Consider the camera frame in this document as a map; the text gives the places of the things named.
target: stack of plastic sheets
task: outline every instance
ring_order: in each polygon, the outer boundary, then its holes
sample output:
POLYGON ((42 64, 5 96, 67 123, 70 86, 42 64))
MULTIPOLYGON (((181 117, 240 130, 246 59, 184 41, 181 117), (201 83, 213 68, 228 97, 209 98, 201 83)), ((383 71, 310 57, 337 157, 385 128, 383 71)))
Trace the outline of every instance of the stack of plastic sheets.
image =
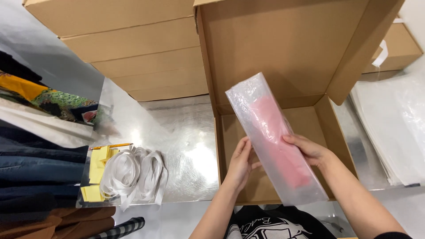
POLYGON ((357 82, 350 95, 390 184, 425 183, 425 74, 357 82))

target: pink folded garment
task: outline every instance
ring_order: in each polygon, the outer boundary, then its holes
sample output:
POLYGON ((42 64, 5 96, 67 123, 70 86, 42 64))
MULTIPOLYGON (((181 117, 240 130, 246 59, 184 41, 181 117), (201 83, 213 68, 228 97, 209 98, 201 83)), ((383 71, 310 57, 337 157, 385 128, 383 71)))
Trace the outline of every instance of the pink folded garment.
POLYGON ((262 142, 262 145, 258 146, 268 152, 273 166, 290 187, 309 185, 312 179, 311 173, 300 149, 282 139, 283 135, 293 132, 274 97, 261 96, 249 106, 253 113, 252 123, 258 129, 258 135, 264 137, 263 140, 256 140, 262 142))

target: yellow pencil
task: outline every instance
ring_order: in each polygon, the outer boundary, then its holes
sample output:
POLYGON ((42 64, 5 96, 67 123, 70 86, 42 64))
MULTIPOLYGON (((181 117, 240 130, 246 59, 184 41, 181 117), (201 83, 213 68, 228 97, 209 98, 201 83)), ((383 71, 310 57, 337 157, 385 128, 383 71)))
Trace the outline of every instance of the yellow pencil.
MULTIPOLYGON (((110 147, 110 148, 114 148, 114 147, 121 147, 121 146, 127 146, 127 145, 132 145, 132 143, 125 143, 125 144, 118 144, 118 145, 110 145, 109 147, 110 147)), ((93 147, 93 148, 90 148, 90 150, 93 150, 93 149, 100 149, 101 147, 103 147, 103 146, 100 146, 100 147, 93 147)))

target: right hand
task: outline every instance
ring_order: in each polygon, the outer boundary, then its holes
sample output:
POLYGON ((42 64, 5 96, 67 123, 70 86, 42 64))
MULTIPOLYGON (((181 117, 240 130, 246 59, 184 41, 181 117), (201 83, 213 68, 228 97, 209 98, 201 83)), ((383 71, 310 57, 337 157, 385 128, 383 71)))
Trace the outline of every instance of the right hand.
POLYGON ((329 149, 307 139, 301 135, 283 135, 283 140, 289 144, 294 144, 303 153, 307 163, 312 166, 321 167, 321 165, 329 158, 336 157, 329 149))

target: white ribbon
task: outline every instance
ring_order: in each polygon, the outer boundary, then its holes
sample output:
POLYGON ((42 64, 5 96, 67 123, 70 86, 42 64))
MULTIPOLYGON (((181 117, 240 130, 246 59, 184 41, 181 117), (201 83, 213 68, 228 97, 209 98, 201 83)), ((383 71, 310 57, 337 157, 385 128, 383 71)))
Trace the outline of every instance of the white ribbon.
POLYGON ((168 171, 160 152, 148 154, 144 148, 138 147, 121 150, 107 161, 99 188, 105 198, 120 195, 120 208, 125 211, 134 198, 142 201, 155 198, 155 203, 161 205, 167 179, 168 171))
POLYGON ((385 40, 382 40, 381 44, 379 46, 382 48, 381 53, 379 56, 375 59, 375 61, 372 62, 372 65, 376 67, 380 67, 381 64, 387 59, 388 57, 388 48, 387 48, 387 42, 385 40))

